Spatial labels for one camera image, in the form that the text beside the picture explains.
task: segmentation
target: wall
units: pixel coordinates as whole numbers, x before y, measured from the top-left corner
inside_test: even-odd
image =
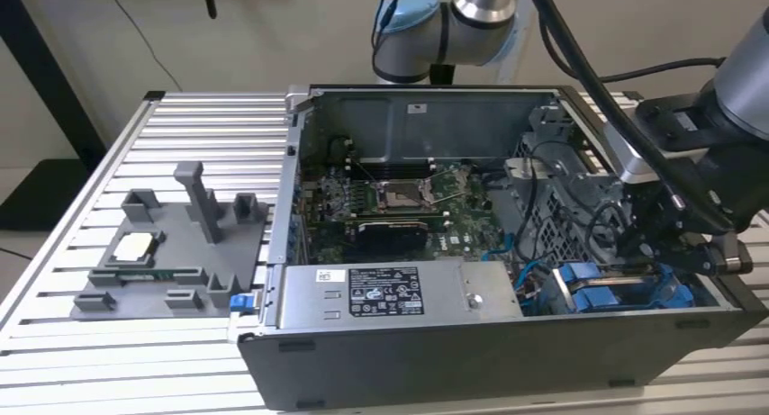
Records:
[[[0,168],[33,167],[74,150],[0,40]]]
[[[300,83],[369,83],[368,34],[377,0],[121,0],[185,91],[269,91]],[[173,84],[113,0],[24,0],[94,123],[114,136],[149,89]],[[726,55],[766,0],[558,0],[599,72]],[[618,84],[648,95],[696,88],[695,68]],[[492,68],[458,69],[488,83]],[[534,29],[518,82],[570,82]]]
[[[185,91],[373,81],[368,35],[377,0],[216,0],[215,21],[203,0],[120,1]],[[114,135],[144,93],[172,90],[173,83],[113,0],[24,3],[93,121]]]
[[[599,75],[675,59],[723,57],[761,17],[769,0],[555,0]],[[552,66],[538,29],[528,35],[518,81],[568,83]],[[690,93],[713,77],[708,67],[683,68],[608,88],[646,96]]]

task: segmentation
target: motherboard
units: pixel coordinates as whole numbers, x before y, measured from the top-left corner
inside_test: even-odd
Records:
[[[312,265],[480,260],[504,249],[480,175],[466,162],[307,171],[300,210]]]

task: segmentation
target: power supply label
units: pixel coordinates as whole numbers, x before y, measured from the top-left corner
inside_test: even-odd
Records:
[[[356,318],[424,314],[415,266],[349,269],[349,314]]]

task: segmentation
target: blue latch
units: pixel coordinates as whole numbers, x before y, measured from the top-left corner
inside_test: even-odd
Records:
[[[252,313],[256,309],[255,300],[256,297],[251,293],[232,295],[232,298],[229,298],[229,311]]]

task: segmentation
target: aluminum extrusion table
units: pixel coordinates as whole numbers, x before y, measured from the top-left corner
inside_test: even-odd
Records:
[[[624,107],[636,101],[614,93]],[[166,94],[144,101],[101,166],[0,306],[0,414],[272,413],[227,319],[76,322],[73,294],[122,220],[130,188],[185,200],[174,163],[201,160],[221,200],[252,192],[273,203],[285,135],[281,94]],[[743,277],[769,302],[769,215],[739,235],[755,269]],[[267,257],[269,228],[259,253]],[[264,269],[257,269],[259,280]],[[769,413],[769,322],[733,345],[688,355],[643,388],[415,404],[337,414]]]

